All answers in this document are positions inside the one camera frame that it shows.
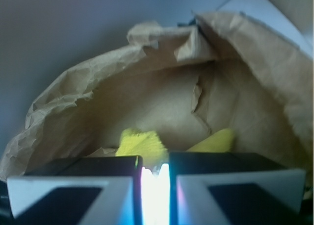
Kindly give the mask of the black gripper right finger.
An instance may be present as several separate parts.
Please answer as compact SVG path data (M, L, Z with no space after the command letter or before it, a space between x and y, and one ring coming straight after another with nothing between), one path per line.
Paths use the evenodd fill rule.
M172 225L304 225L305 171L256 153L172 152Z

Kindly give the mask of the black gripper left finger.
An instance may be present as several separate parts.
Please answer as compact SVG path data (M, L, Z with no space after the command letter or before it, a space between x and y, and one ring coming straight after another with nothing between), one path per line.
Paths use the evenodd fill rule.
M140 225L140 156L51 161L7 179L15 225Z

